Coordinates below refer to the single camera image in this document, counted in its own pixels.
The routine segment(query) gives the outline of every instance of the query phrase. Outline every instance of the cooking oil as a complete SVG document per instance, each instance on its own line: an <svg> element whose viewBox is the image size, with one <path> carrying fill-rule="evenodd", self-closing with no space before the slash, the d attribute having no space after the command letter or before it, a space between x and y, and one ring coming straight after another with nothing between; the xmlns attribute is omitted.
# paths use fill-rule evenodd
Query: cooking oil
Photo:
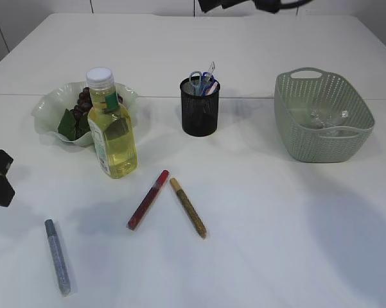
<svg viewBox="0 0 386 308"><path fill-rule="evenodd" d="M131 118L118 102L110 69L97 67L87 73L93 107L88 120L101 168L111 178L121 178L137 167Z"/></svg>

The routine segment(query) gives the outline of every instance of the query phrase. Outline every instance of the glitter glue pen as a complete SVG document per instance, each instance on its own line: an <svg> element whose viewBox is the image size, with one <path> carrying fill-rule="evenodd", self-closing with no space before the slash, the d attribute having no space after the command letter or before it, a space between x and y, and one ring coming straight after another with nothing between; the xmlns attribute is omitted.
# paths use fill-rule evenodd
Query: glitter glue pen
<svg viewBox="0 0 386 308"><path fill-rule="evenodd" d="M179 197L181 205L182 207L184 207L184 210L186 210L188 217L190 218L191 222L195 227L195 230L197 231L199 236L205 239L207 236L207 229L201 221L200 217L198 216L197 212L195 211L190 200L188 200L186 193L182 190L180 184L175 178L172 178L170 180L170 184L173 187L177 197Z"/></svg>
<svg viewBox="0 0 386 308"><path fill-rule="evenodd" d="M63 296L70 294L70 280L67 274L66 264L64 262L62 248L58 240L56 228L51 219L44 222L47 232L47 240L49 241L51 257L53 258L54 269L56 270L58 288Z"/></svg>
<svg viewBox="0 0 386 308"><path fill-rule="evenodd" d="M127 223L127 228L130 230L134 230L137 228L138 224L146 214L147 210L150 208L151 204L154 201L154 198L159 193L161 187L164 185L168 178L168 171L164 170L157 181L155 181L153 187L150 189L150 191L147 193L147 195L144 197L142 202L140 203L137 210L134 212L133 216L130 218L130 220Z"/></svg>

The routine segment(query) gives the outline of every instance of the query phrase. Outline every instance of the green plastic basket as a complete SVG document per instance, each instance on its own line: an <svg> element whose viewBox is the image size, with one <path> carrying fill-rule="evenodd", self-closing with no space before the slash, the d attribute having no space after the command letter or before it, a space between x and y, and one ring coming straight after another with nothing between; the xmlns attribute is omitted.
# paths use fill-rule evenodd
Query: green plastic basket
<svg viewBox="0 0 386 308"><path fill-rule="evenodd" d="M313 71L317 78L296 78ZM348 111L343 126L314 129L302 125L301 113L311 110ZM312 67L280 74L276 81L274 112L280 136L293 158L302 162L344 162L364 144L375 120L364 100L342 76Z"/></svg>

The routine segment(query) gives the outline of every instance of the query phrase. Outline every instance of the basket handle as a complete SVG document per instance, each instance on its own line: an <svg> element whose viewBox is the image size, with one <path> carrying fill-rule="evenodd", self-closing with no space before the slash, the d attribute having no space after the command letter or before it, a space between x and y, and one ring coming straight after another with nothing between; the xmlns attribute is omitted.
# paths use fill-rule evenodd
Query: basket handle
<svg viewBox="0 0 386 308"><path fill-rule="evenodd" d="M320 77L313 77L313 78L294 78L293 74L299 73L299 72L316 72L316 73L321 74L321 76ZM328 72L323 71L321 69L316 69L315 67L302 67L300 69L295 69L293 71L290 71L287 74L290 75L291 79L320 79L320 78L323 78L324 76L328 75Z"/></svg>
<svg viewBox="0 0 386 308"><path fill-rule="evenodd" d="M329 133L329 132L353 132L355 134L352 136L343 136L343 137L323 135L323 133ZM350 127L350 126L336 126L336 127L324 128L320 130L319 132L317 132L317 137L323 138L323 139L348 139L348 138L355 138L358 135L361 135L362 133L363 131L359 128Z"/></svg>

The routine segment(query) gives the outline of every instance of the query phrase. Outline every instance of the black mesh pen holder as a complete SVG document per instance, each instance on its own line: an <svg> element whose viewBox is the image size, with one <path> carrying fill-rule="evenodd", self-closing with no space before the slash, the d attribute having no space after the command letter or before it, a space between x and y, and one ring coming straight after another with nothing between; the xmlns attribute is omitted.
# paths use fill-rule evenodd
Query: black mesh pen holder
<svg viewBox="0 0 386 308"><path fill-rule="evenodd" d="M191 81L198 83L199 76ZM189 78L180 84L182 129L191 136L205 137L214 133L218 122L218 95L220 83L215 91L206 96L196 96Z"/></svg>

